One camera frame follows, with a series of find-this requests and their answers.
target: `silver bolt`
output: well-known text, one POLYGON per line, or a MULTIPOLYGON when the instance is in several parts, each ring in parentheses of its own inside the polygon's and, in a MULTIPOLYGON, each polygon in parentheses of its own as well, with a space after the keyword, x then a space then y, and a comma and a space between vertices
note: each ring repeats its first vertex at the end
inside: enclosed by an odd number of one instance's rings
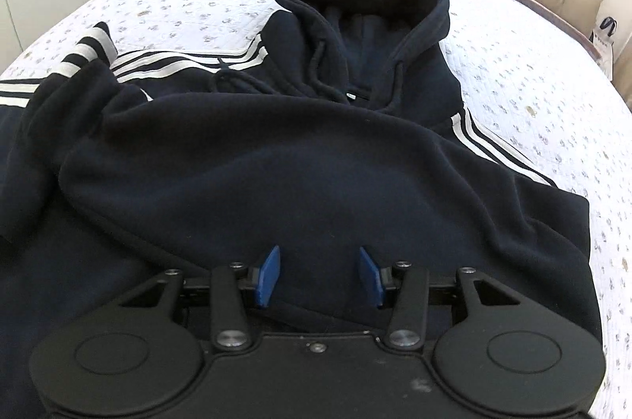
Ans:
POLYGON ((325 353, 325 351, 327 351, 327 345, 322 342, 314 342, 310 344, 310 351, 312 353, 325 353))
POLYGON ((421 337, 412 330, 395 330, 390 336, 391 344, 401 348, 410 348, 417 344, 421 337))
POLYGON ((224 330, 217 335, 217 343, 225 348, 239 348, 248 341, 248 336, 241 330, 224 330))

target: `quilted mattress cover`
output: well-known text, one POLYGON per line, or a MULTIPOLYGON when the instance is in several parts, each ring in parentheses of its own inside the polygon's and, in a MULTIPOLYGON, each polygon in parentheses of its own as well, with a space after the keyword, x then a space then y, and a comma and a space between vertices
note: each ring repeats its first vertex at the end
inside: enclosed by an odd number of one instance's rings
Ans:
MULTIPOLYGON (((590 201, 595 280, 608 372, 592 413, 632 417, 632 115, 590 55, 514 0, 450 0, 441 48, 481 123, 557 185, 590 201)), ((244 49, 273 0, 91 0, 0 76, 44 78, 81 33, 104 20, 119 54, 160 47, 244 49)))

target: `blue pad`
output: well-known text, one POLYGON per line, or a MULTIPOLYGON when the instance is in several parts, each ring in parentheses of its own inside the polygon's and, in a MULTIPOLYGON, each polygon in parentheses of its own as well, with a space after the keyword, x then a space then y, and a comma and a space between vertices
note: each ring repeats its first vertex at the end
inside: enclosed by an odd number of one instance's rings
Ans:
POLYGON ((359 249, 359 279, 367 292, 369 303, 380 307, 384 304, 384 288, 380 278, 380 268, 375 265, 364 248, 359 249))
POLYGON ((259 281, 255 289, 255 301, 257 306, 265 308, 270 302, 274 286, 280 274, 280 248, 274 246, 270 255, 259 268, 259 281))

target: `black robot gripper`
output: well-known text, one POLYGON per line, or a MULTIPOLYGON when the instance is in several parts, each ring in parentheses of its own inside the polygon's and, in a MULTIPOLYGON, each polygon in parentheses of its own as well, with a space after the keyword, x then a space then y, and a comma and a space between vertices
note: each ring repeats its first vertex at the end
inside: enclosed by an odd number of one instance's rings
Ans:
POLYGON ((585 418, 604 378, 587 331, 473 268, 432 276, 359 250, 384 333, 254 335, 247 308, 268 305, 278 246, 209 279, 168 270, 59 329, 30 373, 49 418, 585 418), (430 306, 453 326, 426 340, 430 306), (209 309, 208 340, 183 325, 209 309))

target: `navy hoodie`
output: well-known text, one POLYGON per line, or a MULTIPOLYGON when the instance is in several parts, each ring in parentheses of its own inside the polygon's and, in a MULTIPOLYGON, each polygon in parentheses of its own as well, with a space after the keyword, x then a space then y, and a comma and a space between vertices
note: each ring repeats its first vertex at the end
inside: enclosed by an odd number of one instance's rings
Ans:
POLYGON ((357 275, 370 245, 476 267, 601 338, 588 202, 464 106, 449 0, 276 2, 241 53, 117 57, 101 23, 34 93, 1 93, 2 417, 39 410, 26 361, 53 328, 276 244, 279 329, 384 328, 357 275))

